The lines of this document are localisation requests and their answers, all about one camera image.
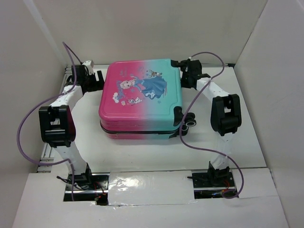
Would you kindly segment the pink children's suitcase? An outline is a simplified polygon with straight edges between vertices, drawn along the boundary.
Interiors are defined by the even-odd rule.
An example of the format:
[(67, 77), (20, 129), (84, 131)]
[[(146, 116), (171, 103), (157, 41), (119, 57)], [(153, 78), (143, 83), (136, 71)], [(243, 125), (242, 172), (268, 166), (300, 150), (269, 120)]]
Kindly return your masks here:
[(180, 66), (171, 59), (112, 63), (99, 106), (100, 125), (111, 139), (169, 139), (197, 122), (182, 112)]

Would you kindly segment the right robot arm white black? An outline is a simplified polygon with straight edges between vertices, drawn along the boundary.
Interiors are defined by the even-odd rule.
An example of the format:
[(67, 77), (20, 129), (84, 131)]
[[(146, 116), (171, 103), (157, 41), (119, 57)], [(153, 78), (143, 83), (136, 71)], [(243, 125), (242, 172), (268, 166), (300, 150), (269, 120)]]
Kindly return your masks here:
[(181, 61), (180, 70), (181, 85), (185, 88), (204, 89), (202, 94), (211, 102), (210, 124), (218, 134), (216, 151), (221, 154), (209, 161), (207, 176), (196, 180), (218, 187), (222, 183), (228, 183), (231, 141), (242, 123), (240, 99), (237, 94), (230, 94), (212, 82), (209, 75), (203, 74), (198, 60)]

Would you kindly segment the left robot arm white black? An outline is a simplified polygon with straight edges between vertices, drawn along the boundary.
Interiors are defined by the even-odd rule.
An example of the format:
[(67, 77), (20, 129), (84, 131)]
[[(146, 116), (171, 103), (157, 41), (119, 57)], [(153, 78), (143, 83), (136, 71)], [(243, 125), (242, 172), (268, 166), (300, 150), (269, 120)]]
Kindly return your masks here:
[(77, 185), (81, 190), (91, 189), (94, 178), (75, 143), (76, 127), (72, 109), (85, 93), (103, 89), (103, 75), (100, 71), (95, 74), (93, 67), (93, 61), (87, 60), (72, 68), (72, 74), (64, 84), (63, 95), (49, 106), (40, 107), (38, 111), (42, 141), (66, 160), (67, 183)]

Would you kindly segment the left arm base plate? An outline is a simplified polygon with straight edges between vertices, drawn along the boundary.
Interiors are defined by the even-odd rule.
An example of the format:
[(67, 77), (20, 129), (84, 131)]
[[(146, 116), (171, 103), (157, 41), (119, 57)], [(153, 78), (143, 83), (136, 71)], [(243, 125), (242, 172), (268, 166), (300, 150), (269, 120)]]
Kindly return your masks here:
[(91, 183), (74, 184), (74, 201), (93, 201), (96, 205), (108, 205), (109, 173), (93, 173)]

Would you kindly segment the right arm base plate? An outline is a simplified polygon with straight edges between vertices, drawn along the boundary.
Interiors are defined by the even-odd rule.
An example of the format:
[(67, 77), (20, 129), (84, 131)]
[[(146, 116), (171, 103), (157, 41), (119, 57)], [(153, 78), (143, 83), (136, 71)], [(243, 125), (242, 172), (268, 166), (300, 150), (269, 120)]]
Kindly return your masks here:
[(211, 199), (233, 197), (237, 194), (232, 172), (226, 178), (211, 181), (207, 172), (193, 172), (187, 179), (191, 180), (194, 188), (194, 199)]

